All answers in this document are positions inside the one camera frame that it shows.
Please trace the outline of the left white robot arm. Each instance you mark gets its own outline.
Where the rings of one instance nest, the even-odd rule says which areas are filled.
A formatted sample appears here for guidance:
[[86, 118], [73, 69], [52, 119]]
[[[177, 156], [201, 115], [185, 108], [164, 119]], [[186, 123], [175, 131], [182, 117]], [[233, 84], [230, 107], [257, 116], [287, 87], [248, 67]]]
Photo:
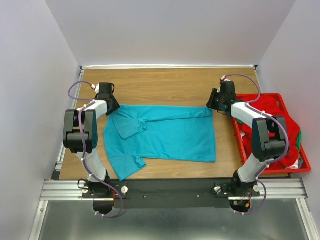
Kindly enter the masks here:
[[[78, 84], [87, 84], [95, 92], [94, 98], [75, 97], [71, 90]], [[120, 108], [114, 96], [115, 85], [109, 82], [92, 84], [87, 81], [74, 83], [68, 90], [68, 96], [76, 101], [85, 101], [80, 108], [68, 109], [64, 114], [62, 142], [66, 149], [81, 161], [87, 180], [95, 183], [93, 191], [101, 198], [111, 191], [110, 176], [103, 166], [97, 146], [99, 142], [98, 119], [109, 116]]]

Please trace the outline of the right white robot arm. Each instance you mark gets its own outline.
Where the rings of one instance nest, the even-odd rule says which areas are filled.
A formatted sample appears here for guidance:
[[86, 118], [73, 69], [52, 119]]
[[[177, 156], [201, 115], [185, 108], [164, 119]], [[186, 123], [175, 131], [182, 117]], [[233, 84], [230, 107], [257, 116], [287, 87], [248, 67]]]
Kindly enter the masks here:
[[206, 106], [251, 128], [251, 155], [234, 172], [229, 184], [231, 193], [241, 196], [256, 184], [266, 168], [288, 154], [290, 141], [285, 118], [267, 114], [251, 106], [250, 102], [237, 99], [235, 83], [224, 78], [220, 80], [219, 88], [212, 90]]

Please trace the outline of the green t shirt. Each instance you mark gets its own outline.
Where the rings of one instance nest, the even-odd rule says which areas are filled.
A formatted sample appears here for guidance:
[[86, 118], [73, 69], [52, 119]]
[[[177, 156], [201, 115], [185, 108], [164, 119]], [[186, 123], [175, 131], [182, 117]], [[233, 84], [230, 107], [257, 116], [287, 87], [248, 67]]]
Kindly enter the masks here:
[[301, 140], [302, 140], [302, 132], [299, 131], [297, 137], [296, 137], [296, 148], [298, 149], [298, 151], [301, 151]]

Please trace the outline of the teal t shirt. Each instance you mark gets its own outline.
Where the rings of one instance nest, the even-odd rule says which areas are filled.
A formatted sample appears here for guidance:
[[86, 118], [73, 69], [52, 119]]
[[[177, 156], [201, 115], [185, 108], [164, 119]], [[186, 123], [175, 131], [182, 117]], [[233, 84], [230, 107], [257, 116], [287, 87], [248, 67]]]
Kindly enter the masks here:
[[103, 139], [120, 181], [146, 167], [145, 159], [214, 163], [217, 158], [208, 107], [122, 105], [108, 117]]

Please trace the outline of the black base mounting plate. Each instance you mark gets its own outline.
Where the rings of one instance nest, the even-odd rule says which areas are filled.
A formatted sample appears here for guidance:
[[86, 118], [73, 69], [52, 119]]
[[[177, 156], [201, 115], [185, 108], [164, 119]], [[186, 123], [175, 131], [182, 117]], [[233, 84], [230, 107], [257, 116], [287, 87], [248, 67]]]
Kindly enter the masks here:
[[260, 196], [257, 182], [238, 183], [232, 178], [112, 180], [111, 187], [79, 180], [84, 199], [94, 211], [115, 214], [129, 209], [233, 208], [247, 213], [253, 197]]

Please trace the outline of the red plastic bin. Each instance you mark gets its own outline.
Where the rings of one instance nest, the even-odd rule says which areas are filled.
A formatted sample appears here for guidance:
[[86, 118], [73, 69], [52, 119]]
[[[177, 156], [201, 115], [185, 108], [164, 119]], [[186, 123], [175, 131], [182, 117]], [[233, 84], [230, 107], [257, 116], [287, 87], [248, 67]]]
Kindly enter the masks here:
[[[232, 123], [233, 123], [234, 131], [235, 131], [234, 135], [236, 137], [238, 149], [239, 149], [239, 152], [240, 152], [241, 162], [244, 164], [248, 160], [248, 157], [246, 157], [245, 154], [244, 154], [244, 145], [242, 143], [241, 133], [240, 133], [240, 130], [239, 130], [237, 119], [233, 119]], [[293, 170], [293, 169], [267, 170], [266, 169], [266, 170], [264, 170], [263, 173], [267, 174], [267, 175], [271, 175], [271, 174], [293, 174], [293, 173], [310, 172], [311, 171], [311, 166], [310, 166], [308, 158], [307, 158], [307, 156], [306, 156], [306, 154], [304, 152], [302, 144], [301, 144], [301, 149], [300, 149], [300, 158], [303, 159], [303, 165], [302, 165], [302, 168], [300, 168], [300, 169], [297, 169], [297, 170]]]

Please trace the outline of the red t shirt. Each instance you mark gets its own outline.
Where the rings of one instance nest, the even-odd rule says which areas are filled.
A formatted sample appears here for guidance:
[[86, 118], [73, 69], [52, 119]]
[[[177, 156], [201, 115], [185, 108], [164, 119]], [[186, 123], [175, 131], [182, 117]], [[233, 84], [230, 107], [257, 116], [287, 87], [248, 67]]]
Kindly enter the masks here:
[[[249, 102], [257, 98], [257, 94], [239, 94], [238, 100]], [[299, 125], [290, 117], [287, 110], [285, 110], [285, 104], [280, 100], [278, 93], [262, 93], [257, 102], [250, 103], [250, 105], [260, 111], [273, 116], [283, 116], [289, 139], [289, 153], [280, 161], [275, 162], [267, 168], [267, 171], [284, 170], [287, 167], [292, 166], [300, 157], [300, 151], [296, 148], [296, 138], [301, 131]], [[242, 144], [244, 147], [244, 155], [248, 158], [252, 153], [252, 129], [237, 119], [238, 128], [241, 134]]]

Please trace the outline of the grey white garment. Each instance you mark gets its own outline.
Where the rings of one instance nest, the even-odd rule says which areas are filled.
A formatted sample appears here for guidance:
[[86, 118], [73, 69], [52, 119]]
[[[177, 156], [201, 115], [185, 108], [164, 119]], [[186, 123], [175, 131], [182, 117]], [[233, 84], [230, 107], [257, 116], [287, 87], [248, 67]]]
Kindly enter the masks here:
[[302, 158], [298, 158], [293, 165], [287, 167], [286, 169], [289, 169], [289, 170], [301, 169], [303, 166], [303, 163], [304, 163], [304, 160]]

